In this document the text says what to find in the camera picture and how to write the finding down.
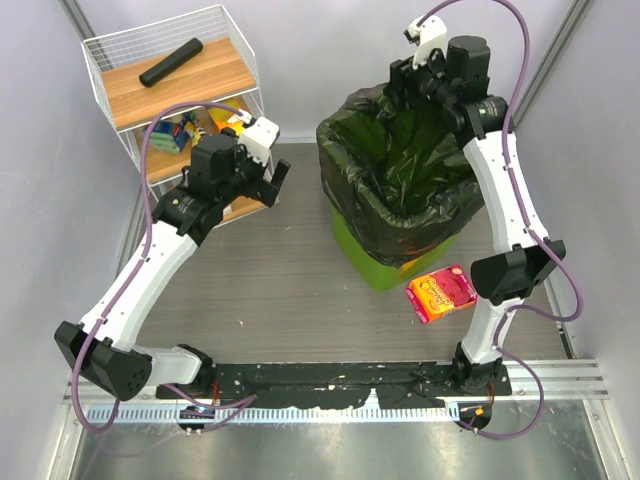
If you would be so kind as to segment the green plastic trash bin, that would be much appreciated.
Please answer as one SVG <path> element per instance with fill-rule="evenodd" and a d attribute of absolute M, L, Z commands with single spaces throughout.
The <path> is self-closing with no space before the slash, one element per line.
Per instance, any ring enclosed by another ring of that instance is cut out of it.
<path fill-rule="evenodd" d="M 399 260 L 382 261 L 380 258 L 371 256 L 360 245 L 335 207 L 331 208 L 331 216 L 333 235 L 337 244 L 365 283 L 376 291 L 395 288 L 434 266 L 456 240 L 456 235 L 453 235 L 430 251 L 412 259 L 401 257 Z"/>

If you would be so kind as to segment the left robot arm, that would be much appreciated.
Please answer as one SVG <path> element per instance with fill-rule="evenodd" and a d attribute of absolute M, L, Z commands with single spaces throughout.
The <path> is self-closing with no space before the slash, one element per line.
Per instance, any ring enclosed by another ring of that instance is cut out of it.
<path fill-rule="evenodd" d="M 146 386 L 176 384 L 193 398 L 213 387 L 210 356 L 185 344 L 174 348 L 137 345 L 141 326 L 171 277 L 202 245 L 239 197 L 270 207 L 290 168 L 281 161 L 264 177 L 270 149 L 278 138 L 263 122 L 235 135 L 224 129 L 201 138 L 191 152 L 178 186 L 164 194 L 152 213 L 151 236 L 103 299 L 80 323 L 63 322 L 54 339 L 70 366 L 119 401 Z"/>

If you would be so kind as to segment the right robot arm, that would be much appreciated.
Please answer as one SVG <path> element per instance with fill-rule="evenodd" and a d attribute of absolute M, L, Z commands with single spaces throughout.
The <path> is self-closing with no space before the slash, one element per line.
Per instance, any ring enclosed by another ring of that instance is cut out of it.
<path fill-rule="evenodd" d="M 511 320 L 534 288 L 566 254 L 536 218 L 525 186 L 508 103 L 488 92 L 490 48 L 482 37 L 422 32 L 407 36 L 414 55 L 390 66 L 385 92 L 395 106 L 429 105 L 441 111 L 479 183 L 489 213 L 494 253 L 472 263 L 479 296 L 472 321 L 452 360 L 451 382 L 462 394 L 482 394 L 500 377 L 501 346 Z"/>

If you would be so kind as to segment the black trash bag roll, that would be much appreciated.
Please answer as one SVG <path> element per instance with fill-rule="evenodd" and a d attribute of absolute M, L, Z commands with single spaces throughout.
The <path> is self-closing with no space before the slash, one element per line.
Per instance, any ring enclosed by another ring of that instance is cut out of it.
<path fill-rule="evenodd" d="M 198 55 L 202 50 L 203 43 L 197 38 L 192 38 L 141 73 L 138 79 L 144 87 L 150 88 Z"/>

